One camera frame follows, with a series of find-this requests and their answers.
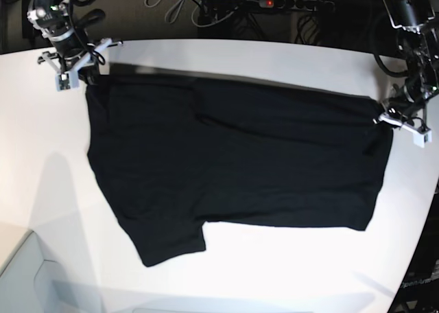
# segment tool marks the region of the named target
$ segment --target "clothing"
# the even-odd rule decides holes
[[[392,145],[370,98],[175,76],[87,88],[88,158],[146,266],[205,222],[366,229]]]

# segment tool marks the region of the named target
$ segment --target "black fabric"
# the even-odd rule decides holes
[[[392,129],[375,101],[172,76],[87,89],[97,182],[143,263],[203,251],[202,225],[364,230]]]

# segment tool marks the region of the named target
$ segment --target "power strip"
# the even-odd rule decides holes
[[[335,3],[322,0],[259,0],[263,9],[334,12]]]

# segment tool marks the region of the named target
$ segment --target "white tabletop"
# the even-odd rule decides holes
[[[102,305],[104,312],[387,312],[439,177],[439,98],[429,105],[433,143],[422,149],[395,131],[365,232],[210,223],[206,252],[146,268],[88,165],[84,87],[56,92],[53,71],[36,64],[39,53],[0,56],[0,221],[35,230],[46,259],[64,266],[78,305],[88,312]],[[137,41],[113,48],[109,60],[375,99],[391,85],[371,55],[282,43]]]

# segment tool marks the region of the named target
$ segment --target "black t-shirt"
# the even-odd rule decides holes
[[[143,263],[205,250],[205,222],[364,230],[392,129],[366,97],[175,76],[87,88],[88,158]]]

